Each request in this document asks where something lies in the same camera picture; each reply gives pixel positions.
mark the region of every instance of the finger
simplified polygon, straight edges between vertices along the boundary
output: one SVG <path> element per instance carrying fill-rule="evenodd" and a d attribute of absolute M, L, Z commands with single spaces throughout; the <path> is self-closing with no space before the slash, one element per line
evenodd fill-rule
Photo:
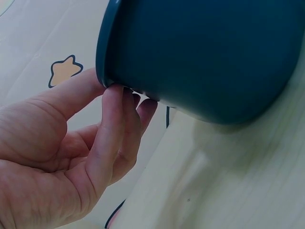
<path fill-rule="evenodd" d="M 137 107 L 139 105 L 141 97 L 138 94 L 132 94 L 132 95 L 133 95 L 133 100 L 134 100 L 134 106 Z"/>
<path fill-rule="evenodd" d="M 138 97 L 134 98 L 131 91 L 125 91 L 123 97 L 124 138 L 113 165 L 111 183 L 125 176 L 133 168 L 137 160 L 142 133 L 140 118 L 135 109 L 135 102 L 138 102 L 138 100 Z"/>
<path fill-rule="evenodd" d="M 152 99 L 144 100 L 141 105 L 138 107 L 137 112 L 139 114 L 141 125 L 142 125 L 142 135 L 146 131 L 150 121 L 153 118 L 154 113 L 156 112 L 158 103 Z"/>
<path fill-rule="evenodd" d="M 89 69 L 29 100 L 55 110 L 68 120 L 104 91 L 95 69 Z"/>
<path fill-rule="evenodd" d="M 88 156 L 100 123 L 89 125 L 76 131 L 69 131 L 61 142 L 57 158 L 75 158 Z"/>
<path fill-rule="evenodd" d="M 112 167 L 124 135 L 123 88 L 113 85 L 102 98 L 102 122 L 86 162 L 86 172 L 97 195 L 112 177 Z"/>

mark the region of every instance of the hand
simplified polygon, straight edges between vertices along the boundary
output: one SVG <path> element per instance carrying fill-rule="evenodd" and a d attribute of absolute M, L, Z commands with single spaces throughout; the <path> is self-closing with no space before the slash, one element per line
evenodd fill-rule
<path fill-rule="evenodd" d="M 67 132 L 67 121 L 102 97 L 102 122 Z M 91 69 L 0 108 L 0 228 L 48 229 L 81 219 L 135 164 L 157 103 Z"/>

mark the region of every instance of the dark teal cup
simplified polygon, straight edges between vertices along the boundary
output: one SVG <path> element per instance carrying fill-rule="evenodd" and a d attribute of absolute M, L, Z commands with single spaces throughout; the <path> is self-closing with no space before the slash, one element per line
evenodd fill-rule
<path fill-rule="evenodd" d="M 261 114 L 287 84 L 305 0 L 110 0 L 96 72 L 212 123 Z"/>

